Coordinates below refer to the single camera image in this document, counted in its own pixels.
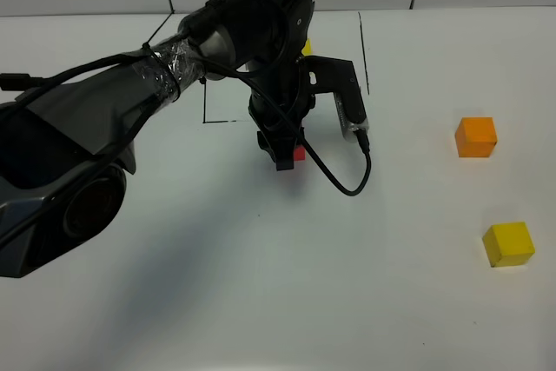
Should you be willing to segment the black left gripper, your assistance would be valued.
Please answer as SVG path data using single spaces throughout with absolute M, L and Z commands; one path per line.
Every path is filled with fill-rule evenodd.
M 259 148 L 269 154 L 277 170 L 294 168 L 294 152 L 305 141 L 303 119 L 314 108 L 314 96 L 296 88 L 290 102 L 281 103 L 268 89 L 251 83 L 248 113 L 258 129 Z

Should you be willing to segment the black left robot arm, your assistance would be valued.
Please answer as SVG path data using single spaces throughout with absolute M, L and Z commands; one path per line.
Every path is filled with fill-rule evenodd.
M 4 74 L 1 274 L 20 278 L 100 234 L 136 170 L 133 141 L 216 65 L 275 83 L 295 72 L 313 0 L 209 0 L 177 33 L 56 76 Z

